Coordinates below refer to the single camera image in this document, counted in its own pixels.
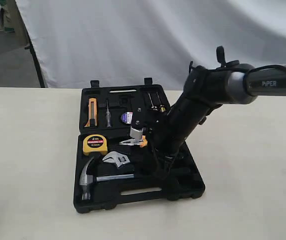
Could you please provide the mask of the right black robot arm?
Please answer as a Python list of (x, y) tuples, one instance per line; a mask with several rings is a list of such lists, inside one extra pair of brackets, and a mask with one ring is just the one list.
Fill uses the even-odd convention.
[(156, 159), (154, 176), (165, 179), (169, 175), (186, 138), (214, 110), (227, 104), (248, 105), (258, 96), (286, 96), (286, 65), (194, 67), (149, 141)]

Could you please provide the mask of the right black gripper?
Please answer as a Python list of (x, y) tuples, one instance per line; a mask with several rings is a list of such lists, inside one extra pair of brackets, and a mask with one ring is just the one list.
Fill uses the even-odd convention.
[[(209, 74), (210, 71), (203, 66), (197, 66), (189, 73), (182, 94), (155, 132), (155, 147), (151, 139), (148, 141), (155, 165), (155, 178), (165, 181), (180, 171), (180, 167), (176, 165), (179, 148), (206, 116), (221, 107), (201, 95)], [(164, 157), (163, 169), (156, 151)]]

